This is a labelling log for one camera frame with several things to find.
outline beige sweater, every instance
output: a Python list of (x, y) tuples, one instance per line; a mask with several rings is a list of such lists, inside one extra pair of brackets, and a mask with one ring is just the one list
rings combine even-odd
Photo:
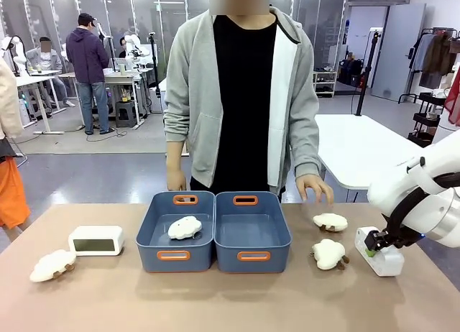
[(15, 137), (22, 133), (18, 100), (16, 78), (0, 57), (0, 139), (5, 135)]

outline hand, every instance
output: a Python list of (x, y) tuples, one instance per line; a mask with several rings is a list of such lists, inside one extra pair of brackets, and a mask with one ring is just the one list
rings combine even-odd
[(307, 174), (295, 179), (297, 189), (303, 201), (307, 200), (307, 188), (312, 188), (316, 194), (316, 202), (321, 202), (321, 195), (326, 194), (328, 204), (334, 202), (334, 192), (324, 181), (317, 175)]
[(187, 180), (180, 169), (166, 170), (167, 190), (187, 190)]

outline blue storage bin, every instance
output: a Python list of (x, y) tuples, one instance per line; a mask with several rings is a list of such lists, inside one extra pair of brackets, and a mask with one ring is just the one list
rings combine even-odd
[(283, 272), (293, 238), (278, 197), (270, 192), (216, 196), (218, 268), (224, 272)]
[[(216, 197), (209, 192), (155, 195), (136, 238), (144, 269), (148, 272), (206, 271), (211, 266), (215, 201)], [(200, 237), (171, 240), (167, 235), (171, 224), (186, 216), (195, 216), (202, 223)]]

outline man's left hand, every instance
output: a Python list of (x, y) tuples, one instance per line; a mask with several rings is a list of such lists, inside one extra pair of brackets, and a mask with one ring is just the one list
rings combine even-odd
[(307, 188), (312, 188), (316, 194), (316, 202), (321, 202), (321, 195), (324, 193), (328, 204), (334, 202), (334, 192), (324, 181), (317, 175), (307, 174), (295, 179), (297, 189), (303, 201), (307, 200)]

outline neck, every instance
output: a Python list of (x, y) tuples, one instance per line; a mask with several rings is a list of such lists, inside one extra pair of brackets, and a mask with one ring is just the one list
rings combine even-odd
[(247, 16), (227, 15), (233, 22), (243, 29), (257, 30), (272, 25), (276, 17), (274, 14), (255, 14)]

